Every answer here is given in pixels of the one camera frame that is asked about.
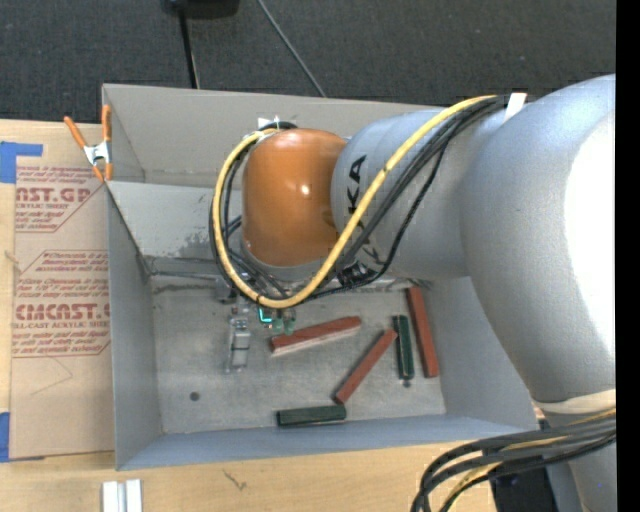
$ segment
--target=black floor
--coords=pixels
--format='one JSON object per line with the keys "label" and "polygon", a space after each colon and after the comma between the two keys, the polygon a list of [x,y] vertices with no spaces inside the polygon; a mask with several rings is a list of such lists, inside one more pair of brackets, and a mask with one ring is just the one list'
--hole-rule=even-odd
{"label": "black floor", "polygon": [[[0,0],[0,118],[96,122],[105,82],[191,87],[161,4]],[[450,105],[614,73],[616,14],[615,0],[240,0],[188,32],[203,89]],[[496,496],[500,512],[553,512],[544,473]]]}

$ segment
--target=blue tape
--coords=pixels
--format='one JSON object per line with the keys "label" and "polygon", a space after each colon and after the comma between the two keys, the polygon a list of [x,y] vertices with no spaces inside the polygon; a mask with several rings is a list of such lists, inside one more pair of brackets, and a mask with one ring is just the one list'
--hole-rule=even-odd
{"label": "blue tape", "polygon": [[42,149],[42,144],[0,142],[0,183],[15,183],[18,157],[42,156]]}
{"label": "blue tape", "polygon": [[9,461],[9,413],[0,413],[0,462]]}

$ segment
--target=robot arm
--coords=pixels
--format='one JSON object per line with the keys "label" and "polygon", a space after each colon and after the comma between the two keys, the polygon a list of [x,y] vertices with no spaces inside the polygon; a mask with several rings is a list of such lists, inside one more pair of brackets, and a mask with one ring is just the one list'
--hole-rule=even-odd
{"label": "robot arm", "polygon": [[[504,101],[483,97],[383,119],[348,141],[306,129],[266,135],[238,150],[255,146],[241,252],[266,276],[262,288],[225,254],[228,173],[214,196],[217,252],[240,293],[283,309],[385,273],[470,276],[552,426],[615,408],[615,77],[557,91],[508,119]],[[573,463],[587,510],[617,508],[615,461],[614,445]]]}

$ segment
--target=red wooden block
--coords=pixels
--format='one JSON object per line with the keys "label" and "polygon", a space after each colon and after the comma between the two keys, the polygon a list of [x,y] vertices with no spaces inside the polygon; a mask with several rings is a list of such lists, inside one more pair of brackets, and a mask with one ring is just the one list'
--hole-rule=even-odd
{"label": "red wooden block", "polygon": [[292,352],[319,343],[335,341],[354,334],[360,329],[362,321],[359,316],[346,316],[310,327],[298,329],[293,334],[281,334],[271,338],[273,355]]}
{"label": "red wooden block", "polygon": [[407,289],[406,293],[409,311],[411,312],[411,320],[413,321],[413,329],[418,342],[422,371],[425,377],[437,377],[440,374],[440,367],[438,365],[436,348],[433,344],[431,328],[429,327],[427,310],[424,306],[422,290],[418,286],[412,286]]}
{"label": "red wooden block", "polygon": [[336,392],[333,400],[338,404],[344,404],[353,392],[362,383],[367,374],[375,366],[378,360],[382,357],[382,354],[391,346],[393,341],[398,337],[398,334],[388,329],[384,334],[375,342],[375,344],[367,351],[362,360],[358,363],[358,366],[349,374],[347,380],[340,386],[340,389]]}

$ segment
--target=yellow cable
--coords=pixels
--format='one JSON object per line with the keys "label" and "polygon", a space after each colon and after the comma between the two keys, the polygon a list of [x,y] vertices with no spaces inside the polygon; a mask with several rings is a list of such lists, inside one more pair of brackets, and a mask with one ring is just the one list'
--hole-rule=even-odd
{"label": "yellow cable", "polygon": [[579,423],[586,423],[587,421],[592,421],[592,420],[599,420],[599,419],[602,419],[602,418],[607,418],[609,416],[613,416],[615,414],[616,414],[616,406],[614,405],[610,409],[607,409],[606,411],[598,412],[598,413],[594,414],[593,416],[589,416],[587,418],[582,418],[581,420],[572,421],[571,425],[577,425]]}
{"label": "yellow cable", "polygon": [[[548,439],[538,439],[536,441],[524,441],[522,443],[517,443],[517,444],[512,444],[507,446],[504,450],[505,451],[509,451],[509,450],[519,450],[522,448],[531,448],[532,446],[541,446],[541,445],[545,445],[545,444],[553,444],[556,441],[561,441],[562,439],[566,439],[568,436],[558,436],[558,437],[552,437],[552,438],[548,438]],[[475,479],[476,476],[484,476],[487,473],[489,473],[489,471],[491,471],[493,468],[499,466],[501,464],[501,462],[492,462],[489,464],[486,464],[484,466],[481,466],[479,468],[473,469],[471,471],[469,471],[464,478],[462,478],[462,480],[460,480],[456,486],[451,490],[451,492],[449,493],[449,495],[447,496],[447,498],[445,499],[445,503],[448,502],[450,499],[453,498],[453,496],[455,496],[460,489],[462,489],[468,482],[470,482],[471,480]]]}
{"label": "yellow cable", "polygon": [[393,168],[398,164],[400,160],[409,152],[409,150],[415,146],[420,139],[422,139],[427,133],[433,130],[436,126],[438,126],[443,121],[448,118],[454,116],[461,110],[464,110],[467,107],[475,105],[481,101],[484,101],[489,98],[493,98],[495,96],[480,96],[477,98],[472,98],[469,100],[461,101],[449,107],[442,112],[438,113],[436,116],[432,117],[429,121],[424,123],[418,130],[416,130],[397,150],[396,152],[387,160],[385,166],[378,171],[378,174],[371,182],[371,185],[367,188],[367,191],[362,196],[360,204],[356,208],[355,212],[349,219],[349,222],[345,226],[344,230],[340,234],[338,241],[333,246],[333,249],[329,253],[329,256],[324,261],[320,270],[313,276],[311,281],[299,292],[297,292],[294,296],[286,298],[286,299],[269,299],[267,297],[261,296],[258,292],[253,290],[250,286],[248,286],[242,278],[238,275],[238,273],[233,268],[231,261],[229,260],[229,255],[227,254],[227,250],[223,243],[222,237],[222,228],[220,225],[220,200],[223,192],[223,185],[225,182],[225,178],[231,165],[236,160],[237,156],[251,144],[260,139],[267,132],[254,132],[245,138],[227,157],[220,173],[218,175],[218,181],[216,182],[215,193],[213,196],[213,208],[212,208],[212,216],[213,216],[213,230],[214,230],[214,238],[216,243],[216,249],[218,251],[218,257],[220,258],[220,262],[222,263],[222,267],[229,278],[233,281],[233,283],[238,287],[238,289],[244,293],[247,297],[249,297],[254,302],[258,303],[261,306],[266,306],[273,309],[286,309],[293,307],[303,300],[305,300],[309,295],[311,295],[316,288],[322,283],[323,279],[329,273],[336,260],[340,256],[340,253],[344,249],[344,247],[349,242],[351,235],[355,231],[360,219],[362,219],[364,213],[369,208],[369,204],[371,203],[374,195],[380,189],[382,184],[389,172],[393,170]]}

